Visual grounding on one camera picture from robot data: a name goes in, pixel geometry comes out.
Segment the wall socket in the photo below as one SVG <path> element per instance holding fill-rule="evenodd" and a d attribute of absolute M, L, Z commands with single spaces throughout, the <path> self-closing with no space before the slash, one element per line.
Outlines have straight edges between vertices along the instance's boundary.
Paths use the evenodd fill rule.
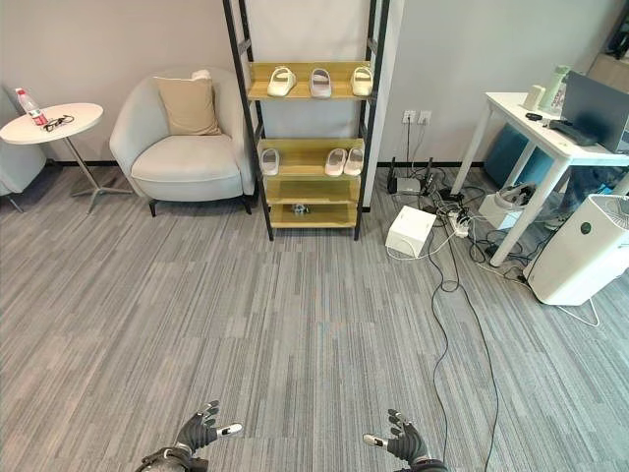
<path fill-rule="evenodd" d="M 404 110 L 402 114 L 402 123 L 415 123 L 415 117 L 417 116 L 417 111 L 415 110 Z"/>
<path fill-rule="evenodd" d="M 432 117 L 432 112 L 430 110 L 421 110 L 420 111 L 420 119 L 417 120 L 419 125 L 427 126 L 430 124 L 430 118 Z"/>

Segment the eyeglasses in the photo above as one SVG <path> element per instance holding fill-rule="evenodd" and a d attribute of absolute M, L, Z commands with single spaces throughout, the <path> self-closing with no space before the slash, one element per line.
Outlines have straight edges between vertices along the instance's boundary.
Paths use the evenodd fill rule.
<path fill-rule="evenodd" d="M 75 121 L 74 116 L 63 115 L 61 118 L 53 118 L 52 120 L 48 120 L 48 123 L 43 125 L 43 129 L 46 130 L 48 133 L 50 133 L 55 128 L 61 125 L 64 125 L 66 123 L 72 123 L 73 121 Z"/>

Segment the desk surface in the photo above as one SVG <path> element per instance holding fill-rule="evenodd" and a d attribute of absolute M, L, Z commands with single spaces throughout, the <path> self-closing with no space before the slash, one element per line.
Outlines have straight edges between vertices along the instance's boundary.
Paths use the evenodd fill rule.
<path fill-rule="evenodd" d="M 61 118 L 63 115 L 74 116 L 75 120 L 72 123 L 58 126 L 48 133 L 36 126 L 30 116 L 26 114 L 7 123 L 0 130 L 0 138 L 11 145 L 49 143 L 88 130 L 98 123 L 102 117 L 102 107 L 93 103 L 55 105 L 43 108 L 42 111 L 48 120 Z"/>
<path fill-rule="evenodd" d="M 531 121 L 525 115 L 529 110 L 522 106 L 525 93 L 487 92 L 487 99 L 494 110 L 501 111 L 507 121 L 520 133 L 533 141 L 536 146 L 553 158 L 563 157 L 571 165 L 627 165 L 629 155 L 614 154 L 601 145 L 580 147 L 561 133 L 544 128 L 541 121 Z M 557 119 L 557 116 L 537 112 L 544 118 Z"/>

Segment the gray armchair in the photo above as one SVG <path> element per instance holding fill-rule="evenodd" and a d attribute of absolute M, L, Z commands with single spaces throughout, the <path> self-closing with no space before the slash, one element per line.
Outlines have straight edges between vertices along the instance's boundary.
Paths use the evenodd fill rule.
<path fill-rule="evenodd" d="M 0 128 L 17 118 L 13 103 L 0 88 Z M 17 211 L 22 209 L 11 198 L 11 194 L 20 194 L 37 176 L 46 163 L 38 145 L 9 145 L 0 140 L 0 196 L 8 196 L 9 202 Z"/>
<path fill-rule="evenodd" d="M 207 69 L 214 87 L 220 136 L 170 136 L 166 110 L 153 77 L 187 79 Z M 254 172 L 236 76 L 213 67 L 184 67 L 153 74 L 131 92 L 114 126 L 109 146 L 130 184 L 157 201 L 207 202 L 246 196 L 255 191 Z"/>

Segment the white desk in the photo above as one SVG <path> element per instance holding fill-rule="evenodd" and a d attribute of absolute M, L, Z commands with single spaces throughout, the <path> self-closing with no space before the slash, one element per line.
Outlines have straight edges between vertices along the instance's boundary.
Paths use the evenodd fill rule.
<path fill-rule="evenodd" d="M 559 182 L 561 176 L 571 165 L 608 165 L 623 166 L 629 165 L 629 155 L 614 154 L 600 145 L 580 147 L 574 144 L 564 135 L 544 128 L 541 121 L 531 121 L 525 115 L 529 113 L 521 106 L 526 98 L 525 93 L 510 92 L 488 92 L 486 93 L 486 106 L 481 115 L 481 119 L 474 131 L 470 145 L 468 146 L 461 168 L 456 176 L 454 185 L 452 186 L 452 195 L 461 191 L 465 177 L 468 175 L 470 165 L 479 150 L 479 145 L 485 134 L 489 118 L 492 113 L 500 115 L 511 126 L 527 137 L 529 142 L 520 154 L 511 174 L 504 183 L 505 187 L 513 185 L 520 176 L 522 169 L 529 161 L 531 154 L 535 148 L 540 148 L 553 159 L 552 166 L 543 178 L 542 183 L 538 186 L 535 193 L 531 197 L 526 209 L 522 212 L 518 221 L 509 230 L 507 236 L 498 247 L 497 251 L 491 258 L 492 266 L 500 266 L 505 260 L 515 243 L 520 239 L 522 233 L 531 224 L 540 210 L 543 202 L 546 200 L 554 186 Z M 540 113 L 546 118 L 550 115 Z M 620 181 L 614 189 L 614 194 L 625 195 L 629 192 L 629 173 Z"/>
<path fill-rule="evenodd" d="M 92 185 L 92 188 L 83 192 L 77 192 L 73 194 L 73 197 L 79 195 L 91 194 L 91 201 L 87 212 L 90 212 L 93 208 L 96 197 L 102 194 L 131 194 L 129 190 L 113 189 L 110 187 L 101 187 L 100 184 L 91 175 L 86 164 L 81 159 L 81 156 L 77 152 L 77 149 L 70 141 L 70 137 L 80 133 L 81 131 L 88 130 L 95 126 L 102 117 L 102 107 L 93 103 L 69 103 L 65 105 L 49 106 L 42 109 L 44 115 L 48 120 L 55 118 L 61 118 L 63 115 L 70 115 L 74 117 L 74 121 L 71 123 L 64 123 L 58 126 L 54 130 L 47 132 L 41 127 L 36 126 L 29 115 L 22 115 L 19 118 L 7 123 L 0 130 L 0 138 L 11 145 L 38 145 L 41 143 L 50 143 L 51 141 L 64 140 L 72 155 L 74 156 L 77 164 L 86 175 L 87 180 Z"/>

